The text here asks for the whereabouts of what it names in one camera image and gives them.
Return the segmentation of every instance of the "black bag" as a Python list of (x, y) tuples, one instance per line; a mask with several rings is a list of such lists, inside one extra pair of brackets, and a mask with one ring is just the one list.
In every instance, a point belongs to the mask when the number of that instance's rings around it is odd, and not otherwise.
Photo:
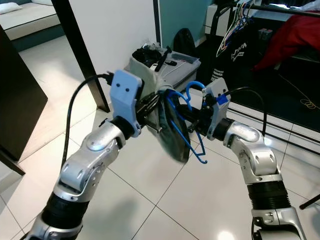
[(180, 29), (173, 40), (173, 50), (192, 57), (198, 57), (195, 41), (188, 28)]

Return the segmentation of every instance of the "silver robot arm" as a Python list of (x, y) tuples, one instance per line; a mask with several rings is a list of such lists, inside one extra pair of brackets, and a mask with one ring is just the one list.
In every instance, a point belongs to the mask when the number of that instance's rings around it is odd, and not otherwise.
[[(159, 96), (153, 94), (136, 111), (136, 95), (141, 79), (117, 71), (111, 86), (114, 119), (90, 133), (80, 149), (63, 165), (44, 210), (36, 217), (27, 240), (75, 240), (82, 219), (104, 170), (118, 156), (129, 137), (137, 137), (141, 127), (137, 113), (152, 111)], [(204, 98), (216, 99), (227, 91), (217, 79), (202, 91)], [(205, 118), (202, 134), (218, 139), (238, 157), (252, 201), (254, 224), (261, 229), (254, 240), (306, 240), (296, 209), (291, 207), (273, 152), (256, 129), (226, 118), (230, 96), (212, 105), (213, 115)]]
[(86, 136), (80, 149), (63, 165), (53, 193), (26, 239), (76, 239), (102, 174), (125, 143), (123, 132), (109, 121)]
[(230, 96), (223, 78), (210, 83), (204, 96), (218, 99), (208, 127), (207, 138), (223, 141), (237, 156), (252, 202), (254, 240), (306, 240), (297, 211), (291, 206), (273, 151), (256, 129), (226, 118)]

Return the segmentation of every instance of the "black door frame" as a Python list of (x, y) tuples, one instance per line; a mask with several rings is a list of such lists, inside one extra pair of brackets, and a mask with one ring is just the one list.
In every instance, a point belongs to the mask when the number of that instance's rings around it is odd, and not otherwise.
[[(56, 14), (60, 20), (66, 38), (68, 39), (74, 56), (85, 78), (96, 75), (94, 65), (88, 53), (85, 41), (81, 35), (76, 17), (68, 0), (52, 0)], [(153, 0), (156, 41), (160, 43), (160, 20), (158, 0)], [(98, 79), (88, 83), (88, 87), (97, 107), (105, 112), (110, 112), (107, 99)]]

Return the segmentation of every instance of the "pillow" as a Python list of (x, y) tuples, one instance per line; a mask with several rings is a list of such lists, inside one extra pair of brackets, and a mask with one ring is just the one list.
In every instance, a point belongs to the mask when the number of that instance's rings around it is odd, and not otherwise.
[(6, 14), (20, 9), (22, 9), (22, 7), (15, 2), (0, 4), (0, 14)]
[(50, 5), (52, 6), (51, 0), (31, 0), (34, 4), (43, 4), (43, 5)]
[(18, 5), (31, 3), (31, 0), (0, 0), (0, 4), (16, 3)]

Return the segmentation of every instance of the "dark wooden cabinet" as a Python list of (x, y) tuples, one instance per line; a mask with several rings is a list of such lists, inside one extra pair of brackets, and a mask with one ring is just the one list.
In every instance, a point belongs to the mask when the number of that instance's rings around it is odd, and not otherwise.
[(8, 167), (19, 160), (47, 100), (0, 26), (0, 160)]

